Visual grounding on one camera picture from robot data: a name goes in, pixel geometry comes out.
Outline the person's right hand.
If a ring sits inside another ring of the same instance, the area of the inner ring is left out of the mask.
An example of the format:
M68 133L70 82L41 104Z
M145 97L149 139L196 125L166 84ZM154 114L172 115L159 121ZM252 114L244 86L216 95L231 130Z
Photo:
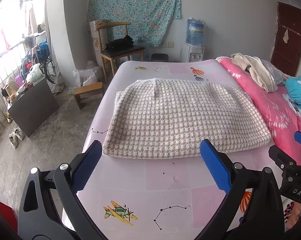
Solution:
M292 213L286 223L286 226L288 229L291 229L291 228L293 228L293 226L295 226L295 224L299 220L300 213L301 213L301 204L295 202L293 209L292 209Z

